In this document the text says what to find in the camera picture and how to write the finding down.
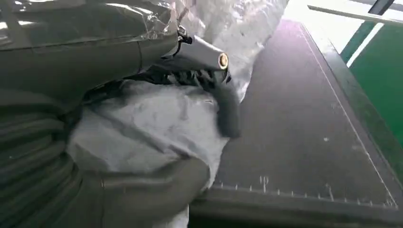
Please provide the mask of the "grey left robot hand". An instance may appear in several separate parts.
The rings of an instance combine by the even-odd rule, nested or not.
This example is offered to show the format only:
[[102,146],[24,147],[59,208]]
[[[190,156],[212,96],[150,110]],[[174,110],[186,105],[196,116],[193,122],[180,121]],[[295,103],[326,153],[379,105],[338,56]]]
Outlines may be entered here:
[[1,227],[186,225],[240,133],[229,64],[164,0],[1,1]]

